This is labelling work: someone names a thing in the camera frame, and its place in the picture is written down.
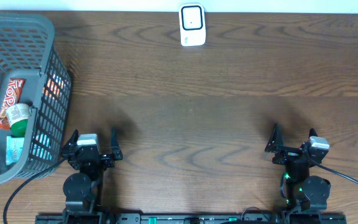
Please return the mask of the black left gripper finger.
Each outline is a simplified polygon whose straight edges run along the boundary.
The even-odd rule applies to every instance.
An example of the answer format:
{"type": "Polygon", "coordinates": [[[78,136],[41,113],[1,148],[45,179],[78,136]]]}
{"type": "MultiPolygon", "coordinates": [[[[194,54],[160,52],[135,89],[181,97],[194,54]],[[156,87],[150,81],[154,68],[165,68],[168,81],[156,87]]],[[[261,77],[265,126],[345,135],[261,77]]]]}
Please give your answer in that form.
{"type": "Polygon", "coordinates": [[[111,130],[110,150],[112,151],[112,153],[115,156],[121,155],[121,148],[120,148],[118,140],[117,140],[115,129],[111,130]]]}
{"type": "Polygon", "coordinates": [[[76,142],[78,140],[78,130],[74,130],[73,134],[71,135],[71,137],[69,138],[69,140],[64,144],[64,146],[62,147],[63,150],[70,150],[73,146],[76,145],[76,142]]]}

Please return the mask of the orange small carton box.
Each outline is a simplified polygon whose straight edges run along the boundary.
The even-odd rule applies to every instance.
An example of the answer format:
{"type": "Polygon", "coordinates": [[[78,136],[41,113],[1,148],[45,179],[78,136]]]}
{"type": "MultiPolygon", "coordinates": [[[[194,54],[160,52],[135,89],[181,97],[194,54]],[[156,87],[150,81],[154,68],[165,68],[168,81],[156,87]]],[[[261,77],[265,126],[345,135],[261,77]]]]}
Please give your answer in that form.
{"type": "Polygon", "coordinates": [[[58,75],[47,79],[47,86],[43,88],[43,94],[53,100],[60,97],[65,88],[65,83],[58,75]]]}

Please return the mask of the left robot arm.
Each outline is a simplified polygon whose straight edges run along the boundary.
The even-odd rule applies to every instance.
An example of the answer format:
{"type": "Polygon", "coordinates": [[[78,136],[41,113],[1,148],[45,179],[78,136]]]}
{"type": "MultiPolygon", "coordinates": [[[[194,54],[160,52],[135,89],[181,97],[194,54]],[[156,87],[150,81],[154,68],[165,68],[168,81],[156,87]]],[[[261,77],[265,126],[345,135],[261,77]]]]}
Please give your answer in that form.
{"type": "Polygon", "coordinates": [[[113,168],[123,154],[115,130],[111,131],[110,152],[99,152],[97,134],[74,131],[62,148],[62,157],[76,170],[63,184],[63,223],[115,223],[115,215],[101,206],[104,172],[113,168]]]}

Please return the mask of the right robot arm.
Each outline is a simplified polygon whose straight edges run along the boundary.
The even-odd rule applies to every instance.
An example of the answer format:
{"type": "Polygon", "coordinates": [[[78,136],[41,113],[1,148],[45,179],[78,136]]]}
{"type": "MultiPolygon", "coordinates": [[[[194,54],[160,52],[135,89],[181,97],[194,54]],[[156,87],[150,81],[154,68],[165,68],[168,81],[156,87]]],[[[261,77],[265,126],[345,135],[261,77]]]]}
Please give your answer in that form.
{"type": "Polygon", "coordinates": [[[287,208],[280,212],[282,223],[319,222],[319,213],[327,209],[331,183],[311,175],[310,168],[321,163],[329,148],[328,140],[319,137],[313,128],[300,147],[286,146],[279,124],[274,124],[265,152],[274,154],[274,164],[285,166],[280,191],[287,208]]]}

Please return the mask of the green lidded white jar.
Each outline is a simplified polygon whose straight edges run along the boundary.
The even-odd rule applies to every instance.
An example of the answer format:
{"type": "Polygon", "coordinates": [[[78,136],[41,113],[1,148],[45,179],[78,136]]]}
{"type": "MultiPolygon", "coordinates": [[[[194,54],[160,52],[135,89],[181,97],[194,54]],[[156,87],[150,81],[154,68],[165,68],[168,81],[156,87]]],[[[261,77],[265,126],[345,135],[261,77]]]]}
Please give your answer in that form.
{"type": "Polygon", "coordinates": [[[24,137],[30,118],[30,106],[25,103],[14,104],[8,107],[6,115],[12,135],[17,138],[24,137]]]}

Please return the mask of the red Top chocolate bar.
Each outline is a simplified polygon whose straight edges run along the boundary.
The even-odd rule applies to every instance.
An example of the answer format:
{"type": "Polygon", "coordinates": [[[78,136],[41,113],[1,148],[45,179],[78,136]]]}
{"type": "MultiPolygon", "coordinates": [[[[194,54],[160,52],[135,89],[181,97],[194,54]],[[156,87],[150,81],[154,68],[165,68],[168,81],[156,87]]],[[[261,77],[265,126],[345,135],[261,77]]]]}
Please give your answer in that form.
{"type": "Polygon", "coordinates": [[[19,102],[24,83],[25,79],[23,78],[9,79],[0,110],[0,129],[10,129],[6,110],[8,107],[19,102]]]}

